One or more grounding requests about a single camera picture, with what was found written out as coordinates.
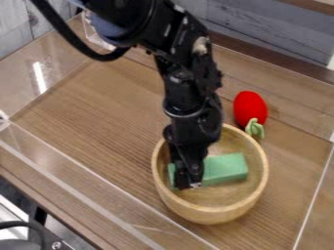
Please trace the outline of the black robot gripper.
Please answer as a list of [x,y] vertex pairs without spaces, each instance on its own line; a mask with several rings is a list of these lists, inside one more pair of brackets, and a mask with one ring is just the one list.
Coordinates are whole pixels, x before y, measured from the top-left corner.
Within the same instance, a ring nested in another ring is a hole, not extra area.
[[193,188],[203,178],[203,159],[208,147],[220,138],[223,111],[217,97],[209,97],[193,110],[180,110],[164,101],[171,123],[163,131],[171,162],[175,164],[173,187]]

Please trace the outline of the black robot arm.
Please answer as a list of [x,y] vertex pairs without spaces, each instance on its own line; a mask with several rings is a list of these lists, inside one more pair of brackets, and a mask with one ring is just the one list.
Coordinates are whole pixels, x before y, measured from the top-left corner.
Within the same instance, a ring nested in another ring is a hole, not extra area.
[[29,0],[66,42],[90,59],[112,62],[135,46],[152,54],[164,83],[163,131],[177,189],[201,185],[207,150],[220,138],[223,110],[216,95],[221,71],[212,58],[208,30],[172,0],[69,0],[115,49],[96,53],[70,30],[46,0]]

